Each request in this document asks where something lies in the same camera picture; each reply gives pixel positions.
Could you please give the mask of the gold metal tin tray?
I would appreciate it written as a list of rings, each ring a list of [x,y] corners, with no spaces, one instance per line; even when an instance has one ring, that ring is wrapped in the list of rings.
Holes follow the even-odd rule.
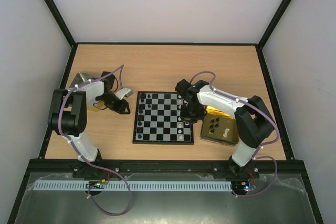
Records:
[[[236,120],[212,106],[207,106],[206,112],[200,139],[222,145],[236,146],[239,142]]]

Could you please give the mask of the black grey chess board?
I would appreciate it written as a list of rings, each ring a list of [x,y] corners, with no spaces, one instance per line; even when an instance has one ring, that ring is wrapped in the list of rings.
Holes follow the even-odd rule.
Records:
[[[176,92],[139,91],[132,143],[193,145],[193,126],[180,117],[184,104]]]

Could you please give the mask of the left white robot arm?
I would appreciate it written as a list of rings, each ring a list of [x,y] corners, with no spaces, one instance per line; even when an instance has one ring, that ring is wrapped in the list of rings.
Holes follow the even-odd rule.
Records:
[[[101,154],[87,131],[87,107],[102,103],[106,109],[130,114],[126,100],[133,94],[121,79],[104,71],[101,76],[79,72],[69,89],[55,89],[48,114],[48,126],[67,140],[81,162],[98,165]]]

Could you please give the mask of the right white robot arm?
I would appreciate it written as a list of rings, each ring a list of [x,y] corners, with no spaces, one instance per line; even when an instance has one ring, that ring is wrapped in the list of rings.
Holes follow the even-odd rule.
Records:
[[[273,131],[277,133],[275,141],[280,138],[278,127],[264,101],[256,95],[249,99],[240,98],[214,88],[212,83],[200,80],[191,84],[185,79],[176,84],[175,91],[186,101],[186,105],[181,106],[180,117],[188,124],[204,120],[207,106],[235,120],[240,143],[229,158],[229,172],[236,178],[247,172],[248,164]]]

